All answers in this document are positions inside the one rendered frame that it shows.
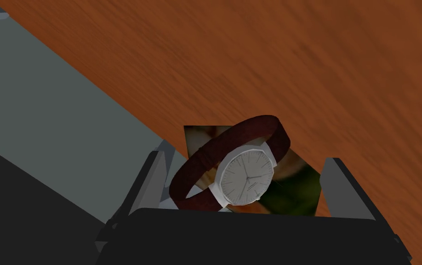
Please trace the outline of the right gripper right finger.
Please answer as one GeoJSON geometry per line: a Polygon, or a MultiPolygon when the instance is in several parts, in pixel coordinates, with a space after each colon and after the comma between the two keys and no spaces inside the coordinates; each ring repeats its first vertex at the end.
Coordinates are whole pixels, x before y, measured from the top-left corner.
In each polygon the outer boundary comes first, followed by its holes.
{"type": "Polygon", "coordinates": [[[325,159],[319,182],[332,217],[386,221],[340,158],[325,159]]]}

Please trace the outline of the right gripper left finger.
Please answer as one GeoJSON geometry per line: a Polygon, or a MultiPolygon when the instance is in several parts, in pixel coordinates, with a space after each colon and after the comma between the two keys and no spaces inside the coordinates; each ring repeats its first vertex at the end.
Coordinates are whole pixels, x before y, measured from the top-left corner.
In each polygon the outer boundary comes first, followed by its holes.
{"type": "Polygon", "coordinates": [[[163,140],[142,165],[125,200],[107,225],[116,225],[139,208],[157,208],[163,194],[175,148],[163,140]]]}

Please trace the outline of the flat book with photo cover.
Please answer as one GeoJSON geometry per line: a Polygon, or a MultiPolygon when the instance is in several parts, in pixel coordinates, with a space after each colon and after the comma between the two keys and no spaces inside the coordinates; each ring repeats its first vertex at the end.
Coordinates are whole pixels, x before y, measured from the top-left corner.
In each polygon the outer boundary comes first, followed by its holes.
{"type": "MultiPolygon", "coordinates": [[[[231,126],[184,126],[188,157],[210,139],[231,126]]],[[[214,182],[219,162],[196,182],[201,190],[214,182]]],[[[289,149],[274,168],[272,183],[259,201],[245,206],[228,205],[222,210],[234,213],[263,213],[314,216],[319,203],[320,173],[289,149]]]]}

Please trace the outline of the brown wooden table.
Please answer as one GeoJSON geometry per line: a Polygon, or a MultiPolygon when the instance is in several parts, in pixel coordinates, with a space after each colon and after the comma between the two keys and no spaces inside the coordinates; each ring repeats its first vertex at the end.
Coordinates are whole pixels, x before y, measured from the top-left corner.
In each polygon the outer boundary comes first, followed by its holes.
{"type": "Polygon", "coordinates": [[[422,265],[422,0],[0,0],[185,154],[185,125],[280,118],[340,157],[422,265]]]}

